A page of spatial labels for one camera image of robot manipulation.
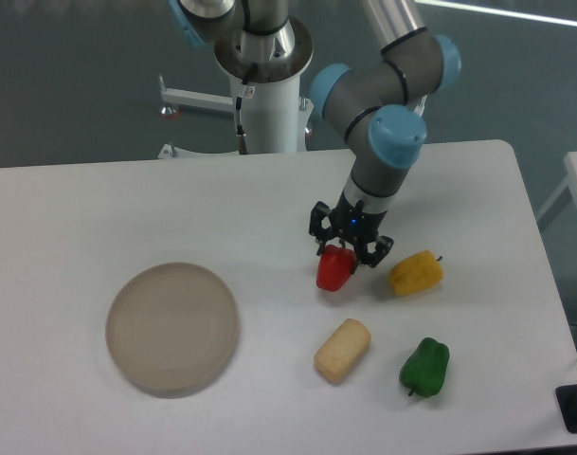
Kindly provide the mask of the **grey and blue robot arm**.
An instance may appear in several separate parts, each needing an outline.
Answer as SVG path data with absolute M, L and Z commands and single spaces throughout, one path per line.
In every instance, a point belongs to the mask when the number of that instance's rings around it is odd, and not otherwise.
M 354 153 L 355 161 L 334 207 L 317 203 L 309 232 L 319 247 L 349 247 L 357 265 L 375 267 L 393 242 L 378 231 L 390 199 L 419 157 L 426 126 L 415 106 L 460 74 L 460 53 L 447 37 L 432 35 L 412 1 L 361 5 L 377 39 L 380 61 L 356 73 L 330 64 L 299 94 L 313 58 L 306 26 L 285 1 L 172 1 L 182 37 L 212 44 L 230 81 L 227 101 L 240 155 L 294 153 L 317 113 Z

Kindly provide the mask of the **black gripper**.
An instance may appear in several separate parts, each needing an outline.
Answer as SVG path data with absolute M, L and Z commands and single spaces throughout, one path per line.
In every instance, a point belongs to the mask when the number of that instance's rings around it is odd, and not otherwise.
M 379 233 L 387 211 L 367 212 L 363 200 L 349 202 L 342 193 L 333 210 L 317 201 L 310 213 L 309 234 L 315 238 L 317 254 L 322 254 L 326 244 L 333 238 L 353 246 L 355 263 L 351 273 L 360 265 L 375 268 L 389 254 L 393 239 Z M 368 246 L 373 244 L 373 251 Z

